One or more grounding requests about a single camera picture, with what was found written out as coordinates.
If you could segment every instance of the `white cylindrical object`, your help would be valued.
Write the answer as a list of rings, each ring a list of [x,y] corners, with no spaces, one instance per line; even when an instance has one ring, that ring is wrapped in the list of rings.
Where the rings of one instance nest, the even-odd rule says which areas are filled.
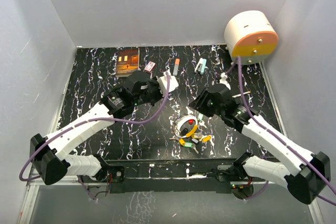
[[[232,61],[241,56],[242,64],[254,64],[267,58],[276,48],[278,35],[265,14],[248,10],[227,24],[224,39]]]

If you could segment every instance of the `yellow key tag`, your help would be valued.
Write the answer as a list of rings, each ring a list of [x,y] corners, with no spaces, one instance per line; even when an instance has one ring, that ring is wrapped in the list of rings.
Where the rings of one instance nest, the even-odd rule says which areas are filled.
[[[191,138],[202,139],[203,135],[201,133],[195,133],[191,135]]]
[[[202,142],[205,143],[211,139],[211,136],[206,136],[205,138],[202,139]]]
[[[183,138],[180,138],[179,143],[180,143],[182,146],[185,145],[185,141],[183,140]]]

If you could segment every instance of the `white wall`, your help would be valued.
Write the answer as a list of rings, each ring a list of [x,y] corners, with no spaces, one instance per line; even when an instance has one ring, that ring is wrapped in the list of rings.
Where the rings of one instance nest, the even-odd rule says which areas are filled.
[[[280,43],[266,69],[288,135],[331,159],[336,185],[336,0],[287,0],[274,23]],[[323,196],[336,201],[330,189]],[[326,223],[335,207],[319,200]]]
[[[271,22],[285,0],[51,0],[83,47],[224,43],[227,22],[249,9]]]
[[[50,0],[0,0],[0,222],[15,223],[29,141],[46,134],[71,72],[75,46]]]

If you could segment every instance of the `marker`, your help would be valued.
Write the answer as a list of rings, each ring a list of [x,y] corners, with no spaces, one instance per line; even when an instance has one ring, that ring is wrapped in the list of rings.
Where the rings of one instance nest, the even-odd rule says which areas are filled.
[[[176,59],[175,60],[174,71],[173,71],[174,76],[177,76],[177,72],[179,71],[179,64],[180,64],[180,59]]]

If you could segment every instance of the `tape roll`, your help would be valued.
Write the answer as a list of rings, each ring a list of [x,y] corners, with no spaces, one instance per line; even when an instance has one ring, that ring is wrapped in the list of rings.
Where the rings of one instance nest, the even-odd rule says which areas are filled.
[[[189,120],[194,120],[195,121],[195,126],[185,136],[181,136],[180,129],[181,129],[182,125],[185,124],[186,122],[188,122]],[[175,134],[175,136],[177,136],[179,138],[187,138],[187,137],[190,137],[192,134],[194,134],[195,131],[197,130],[197,128],[198,128],[197,117],[195,117],[193,115],[185,115],[185,116],[176,120],[175,127],[174,127],[174,134]]]

